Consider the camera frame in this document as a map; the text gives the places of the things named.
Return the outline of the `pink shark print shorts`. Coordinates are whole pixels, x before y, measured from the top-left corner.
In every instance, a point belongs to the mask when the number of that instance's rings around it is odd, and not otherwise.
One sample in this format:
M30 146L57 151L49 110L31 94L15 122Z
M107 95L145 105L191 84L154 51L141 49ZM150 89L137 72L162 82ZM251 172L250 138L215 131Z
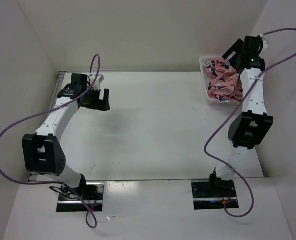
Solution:
M210 79L207 85L207 95L218 102L240 102L243 99L243 87L240 74L229 61L215 57L207 60L203 66Z

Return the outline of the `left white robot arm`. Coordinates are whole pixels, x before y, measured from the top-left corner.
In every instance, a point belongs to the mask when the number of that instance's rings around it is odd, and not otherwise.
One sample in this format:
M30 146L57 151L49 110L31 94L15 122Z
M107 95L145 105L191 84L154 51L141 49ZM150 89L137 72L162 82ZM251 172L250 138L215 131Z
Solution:
M103 99L100 98L103 81L102 74L73 73L71 82L58 93L53 112L33 134L25 134L22 138L26 169L60 182L62 186L58 192L67 198L73 196L82 200L90 189L86 178L68 166L61 138L80 108L103 112L111 109L108 89L104 90Z

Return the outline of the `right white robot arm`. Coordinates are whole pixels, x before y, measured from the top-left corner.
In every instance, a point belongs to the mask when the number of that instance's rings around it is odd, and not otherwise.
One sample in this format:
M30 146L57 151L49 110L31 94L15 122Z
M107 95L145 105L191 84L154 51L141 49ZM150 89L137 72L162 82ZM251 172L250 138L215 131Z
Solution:
M242 86L241 113L230 124L228 140L232 152L209 176L207 191L213 197L229 191L234 185L236 170L245 155L258 146L273 125L264 101L265 60L260 57L268 42L262 36L246 36L222 56L237 71Z

